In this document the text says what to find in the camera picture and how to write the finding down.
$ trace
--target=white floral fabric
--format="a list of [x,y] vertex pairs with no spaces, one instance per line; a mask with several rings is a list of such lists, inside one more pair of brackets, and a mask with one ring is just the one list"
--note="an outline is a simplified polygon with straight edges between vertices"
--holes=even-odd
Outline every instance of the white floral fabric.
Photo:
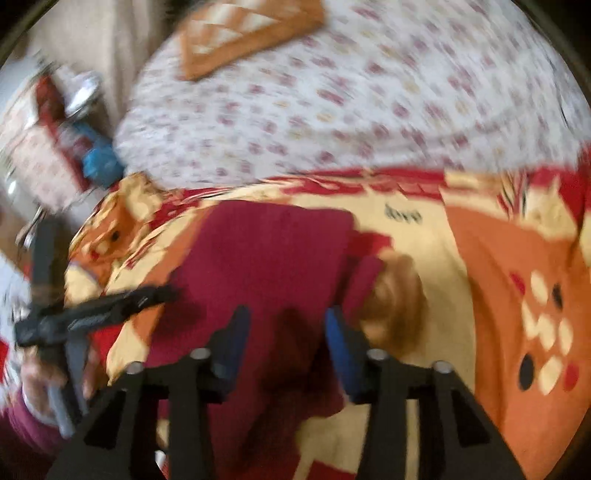
[[165,187],[415,164],[574,164],[591,111],[510,0],[324,0],[327,26],[180,79],[177,37],[146,65],[116,133]]

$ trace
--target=beige curtain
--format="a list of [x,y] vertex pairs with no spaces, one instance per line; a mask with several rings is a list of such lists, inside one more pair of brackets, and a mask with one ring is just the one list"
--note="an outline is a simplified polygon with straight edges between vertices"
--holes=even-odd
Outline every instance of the beige curtain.
[[60,0],[29,32],[28,52],[103,77],[111,131],[135,78],[165,36],[165,0]]

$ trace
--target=colorful blanket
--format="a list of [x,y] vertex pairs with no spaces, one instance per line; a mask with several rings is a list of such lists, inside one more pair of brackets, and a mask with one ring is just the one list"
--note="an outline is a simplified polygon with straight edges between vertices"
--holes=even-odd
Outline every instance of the colorful blanket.
[[[360,255],[383,258],[393,250],[412,257],[428,309],[420,341],[402,360],[451,362],[527,478],[550,473],[591,405],[586,171],[351,170],[193,191],[162,191],[134,174],[73,240],[69,301],[166,282],[212,212],[231,199],[346,210],[359,232]],[[111,378],[163,344],[161,314],[161,307],[147,310],[97,335]],[[234,478],[353,478],[368,408],[344,404],[339,410],[311,412],[297,426],[294,464],[278,469],[261,462]],[[407,478],[413,478],[418,434],[412,404],[409,418]]]

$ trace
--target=patterned blanket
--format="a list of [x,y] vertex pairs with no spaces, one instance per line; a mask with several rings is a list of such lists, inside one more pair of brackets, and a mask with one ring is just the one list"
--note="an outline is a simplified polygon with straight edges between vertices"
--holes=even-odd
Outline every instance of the patterned blanket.
[[[451,362],[527,478],[541,480],[591,405],[591,188],[583,170],[497,176],[349,170],[235,189],[170,191],[134,174],[73,240],[67,297],[78,302],[166,282],[226,200],[347,210],[361,254],[385,258],[394,251],[414,260],[428,309],[420,341],[401,353],[402,360]],[[146,310],[97,334],[111,378],[162,344],[161,313],[161,307]],[[278,469],[262,461],[233,478],[353,478],[368,408],[345,403],[339,410],[297,426],[295,463]],[[409,418],[407,478],[413,478],[418,435],[412,404]]]

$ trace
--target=purple sleeve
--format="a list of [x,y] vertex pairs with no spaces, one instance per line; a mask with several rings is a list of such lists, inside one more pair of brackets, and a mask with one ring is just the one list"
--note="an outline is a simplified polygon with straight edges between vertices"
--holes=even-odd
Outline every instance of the purple sleeve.
[[16,478],[42,480],[64,440],[27,409],[22,394],[0,412],[0,463]]

